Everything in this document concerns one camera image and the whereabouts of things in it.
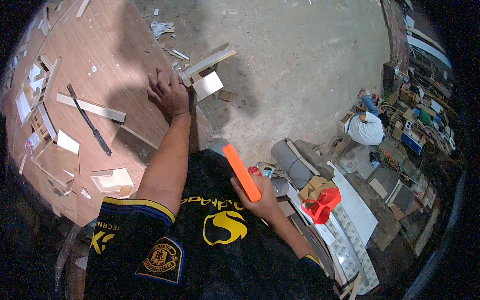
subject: hand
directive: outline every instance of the hand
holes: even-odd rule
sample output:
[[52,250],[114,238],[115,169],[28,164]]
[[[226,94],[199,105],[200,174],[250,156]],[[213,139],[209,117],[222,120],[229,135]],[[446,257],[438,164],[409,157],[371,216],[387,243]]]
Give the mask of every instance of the hand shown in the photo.
[[148,74],[150,87],[147,88],[147,93],[150,100],[153,100],[167,120],[171,121],[182,114],[190,115],[188,93],[183,82],[180,83],[181,79],[160,66],[156,68],[156,73],[156,77],[152,73]]
[[257,217],[265,220],[268,224],[271,224],[277,218],[277,216],[284,216],[280,206],[278,205],[278,201],[274,196],[273,184],[270,179],[268,177],[260,177],[255,175],[250,176],[260,191],[260,194],[262,194],[261,199],[257,202],[250,202],[237,177],[232,177],[230,179],[230,182],[240,197],[243,206]]

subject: gray roll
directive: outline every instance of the gray roll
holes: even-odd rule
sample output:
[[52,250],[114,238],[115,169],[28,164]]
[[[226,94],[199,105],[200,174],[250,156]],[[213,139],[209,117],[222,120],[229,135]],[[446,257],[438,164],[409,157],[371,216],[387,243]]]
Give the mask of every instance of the gray roll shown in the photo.
[[299,160],[285,140],[276,143],[270,152],[277,164],[288,173],[297,189],[303,189],[313,173]]

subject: person in white shirt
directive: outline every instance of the person in white shirt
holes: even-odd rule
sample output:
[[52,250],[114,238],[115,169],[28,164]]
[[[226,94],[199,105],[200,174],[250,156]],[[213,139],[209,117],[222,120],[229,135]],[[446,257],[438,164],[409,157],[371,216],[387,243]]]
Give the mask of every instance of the person in white shirt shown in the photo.
[[358,99],[365,103],[368,111],[355,114],[347,121],[347,133],[360,144],[379,145],[384,140],[385,127],[388,127],[390,119],[386,113],[378,110],[364,88],[360,90]]

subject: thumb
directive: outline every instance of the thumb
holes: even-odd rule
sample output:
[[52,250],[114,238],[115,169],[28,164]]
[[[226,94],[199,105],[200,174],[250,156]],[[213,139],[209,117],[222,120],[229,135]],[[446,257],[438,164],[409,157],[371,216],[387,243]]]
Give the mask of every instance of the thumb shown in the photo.
[[250,200],[248,199],[245,190],[240,183],[240,180],[237,177],[232,177],[230,178],[230,182],[233,185],[233,189],[237,192],[237,195],[239,196],[243,206],[245,206],[246,204],[248,205],[250,203]]

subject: white t-shirt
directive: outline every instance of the white t-shirt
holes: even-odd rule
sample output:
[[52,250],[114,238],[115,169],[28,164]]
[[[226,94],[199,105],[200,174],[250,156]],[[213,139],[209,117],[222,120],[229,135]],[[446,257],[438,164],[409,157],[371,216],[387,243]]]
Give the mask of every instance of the white t-shirt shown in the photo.
[[352,137],[352,140],[363,145],[380,145],[384,137],[384,130],[382,129],[382,121],[378,117],[367,112],[364,123],[360,120],[360,116],[355,116],[347,121],[345,129],[348,128],[348,122],[350,121],[348,134]]

